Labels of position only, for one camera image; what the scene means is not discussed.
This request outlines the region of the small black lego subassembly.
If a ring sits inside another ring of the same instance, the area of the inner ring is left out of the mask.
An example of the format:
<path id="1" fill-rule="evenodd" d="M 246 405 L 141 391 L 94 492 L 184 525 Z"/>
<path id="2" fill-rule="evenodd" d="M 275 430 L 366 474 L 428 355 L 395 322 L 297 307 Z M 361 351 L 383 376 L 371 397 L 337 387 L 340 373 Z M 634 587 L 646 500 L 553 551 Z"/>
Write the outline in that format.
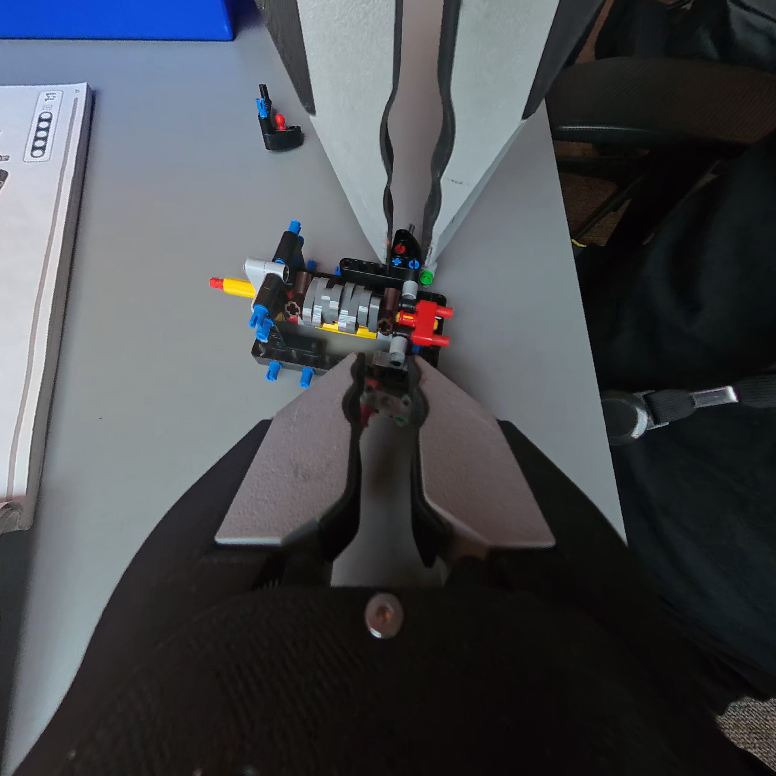
<path id="1" fill-rule="evenodd" d="M 304 133 L 302 128 L 296 125 L 289 125 L 286 122 L 285 116 L 274 108 L 268 92 L 268 86 L 265 83 L 258 85 L 256 108 L 257 120 L 266 150 L 286 152 L 295 150 L 303 145 Z"/>

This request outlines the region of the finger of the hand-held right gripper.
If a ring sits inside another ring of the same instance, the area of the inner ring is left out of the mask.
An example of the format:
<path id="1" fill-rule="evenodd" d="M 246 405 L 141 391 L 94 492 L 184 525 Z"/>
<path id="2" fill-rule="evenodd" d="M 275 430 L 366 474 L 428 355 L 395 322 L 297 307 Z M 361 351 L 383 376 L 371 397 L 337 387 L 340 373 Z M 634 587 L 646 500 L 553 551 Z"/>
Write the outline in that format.
<path id="1" fill-rule="evenodd" d="M 558 1 L 444 2 L 441 129 L 430 163 L 423 252 L 437 260 L 524 124 Z"/>
<path id="2" fill-rule="evenodd" d="M 388 119 L 401 72 L 402 1 L 299 1 L 312 123 L 363 233 L 387 262 L 393 239 Z"/>

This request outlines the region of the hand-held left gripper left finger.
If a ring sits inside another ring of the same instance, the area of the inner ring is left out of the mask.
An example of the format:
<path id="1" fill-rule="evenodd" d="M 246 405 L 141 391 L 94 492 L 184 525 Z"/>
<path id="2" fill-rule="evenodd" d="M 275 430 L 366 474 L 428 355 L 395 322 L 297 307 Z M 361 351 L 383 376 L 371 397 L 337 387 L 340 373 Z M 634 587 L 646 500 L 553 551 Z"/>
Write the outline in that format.
<path id="1" fill-rule="evenodd" d="M 346 356 L 290 402 L 266 434 L 216 535 L 271 551 L 312 544 L 324 561 L 359 527 L 364 354 Z"/>

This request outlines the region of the person's right forearm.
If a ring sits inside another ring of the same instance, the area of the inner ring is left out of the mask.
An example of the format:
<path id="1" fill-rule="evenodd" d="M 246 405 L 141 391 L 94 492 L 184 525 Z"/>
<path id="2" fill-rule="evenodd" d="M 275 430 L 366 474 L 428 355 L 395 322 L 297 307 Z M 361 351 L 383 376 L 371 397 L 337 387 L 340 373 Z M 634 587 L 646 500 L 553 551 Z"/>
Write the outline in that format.
<path id="1" fill-rule="evenodd" d="M 774 1 L 617 1 L 595 44 L 609 57 L 717 61 L 775 72 Z"/>

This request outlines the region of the black office chair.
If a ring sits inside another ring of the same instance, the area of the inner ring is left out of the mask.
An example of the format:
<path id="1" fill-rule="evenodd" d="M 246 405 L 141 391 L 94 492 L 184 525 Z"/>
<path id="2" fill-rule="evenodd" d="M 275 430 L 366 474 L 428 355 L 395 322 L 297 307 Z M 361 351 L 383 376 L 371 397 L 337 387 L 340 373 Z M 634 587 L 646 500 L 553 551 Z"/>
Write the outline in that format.
<path id="1" fill-rule="evenodd" d="M 564 70 L 546 97 L 551 136 L 589 155 L 559 171 L 616 190 L 576 228 L 575 246 L 622 209 L 607 242 L 642 245 L 707 175 L 775 127 L 774 75 L 713 61 L 612 57 Z"/>

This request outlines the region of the blue plastic bin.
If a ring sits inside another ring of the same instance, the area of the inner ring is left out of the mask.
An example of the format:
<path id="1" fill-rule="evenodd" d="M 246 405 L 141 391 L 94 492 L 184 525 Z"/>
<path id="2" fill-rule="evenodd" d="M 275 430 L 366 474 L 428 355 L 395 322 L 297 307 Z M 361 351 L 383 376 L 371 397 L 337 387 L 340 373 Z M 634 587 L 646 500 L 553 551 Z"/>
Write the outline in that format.
<path id="1" fill-rule="evenodd" d="M 232 2 L 2 1 L 9 40 L 231 41 Z"/>

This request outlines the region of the black lego frame assembly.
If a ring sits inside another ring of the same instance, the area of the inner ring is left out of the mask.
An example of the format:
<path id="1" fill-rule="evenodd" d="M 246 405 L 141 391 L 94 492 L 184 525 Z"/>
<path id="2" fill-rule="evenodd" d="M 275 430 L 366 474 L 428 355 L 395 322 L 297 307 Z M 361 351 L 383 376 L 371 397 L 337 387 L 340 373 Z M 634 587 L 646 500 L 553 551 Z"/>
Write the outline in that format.
<path id="1" fill-rule="evenodd" d="M 399 426 L 411 420 L 407 376 L 411 356 L 436 366 L 450 345 L 445 323 L 454 310 L 434 293 L 413 228 L 398 230 L 386 263 L 351 257 L 334 272 L 305 259 L 301 224 L 292 220 L 271 259 L 249 257 L 245 278 L 212 277 L 209 286 L 250 303 L 251 354 L 275 383 L 281 372 L 299 377 L 299 387 L 362 352 L 362 425 L 378 413 Z"/>

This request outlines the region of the white instruction booklet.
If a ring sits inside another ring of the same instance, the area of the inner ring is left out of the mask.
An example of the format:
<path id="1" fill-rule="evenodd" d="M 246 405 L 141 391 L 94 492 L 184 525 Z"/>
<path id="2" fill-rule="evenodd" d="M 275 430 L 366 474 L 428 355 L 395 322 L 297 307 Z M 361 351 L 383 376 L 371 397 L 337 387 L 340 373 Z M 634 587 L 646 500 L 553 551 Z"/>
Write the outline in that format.
<path id="1" fill-rule="evenodd" d="M 93 92 L 1 88 L 1 533 L 34 522 L 61 350 Z"/>

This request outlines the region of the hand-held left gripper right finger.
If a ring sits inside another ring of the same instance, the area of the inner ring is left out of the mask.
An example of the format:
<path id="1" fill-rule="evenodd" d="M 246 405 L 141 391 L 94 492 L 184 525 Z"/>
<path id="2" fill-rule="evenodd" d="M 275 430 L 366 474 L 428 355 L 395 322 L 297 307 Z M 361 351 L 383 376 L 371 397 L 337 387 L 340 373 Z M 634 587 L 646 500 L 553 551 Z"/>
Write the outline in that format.
<path id="1" fill-rule="evenodd" d="M 555 537 L 497 419 L 412 358 L 412 532 L 426 567 L 441 559 L 545 550 Z"/>

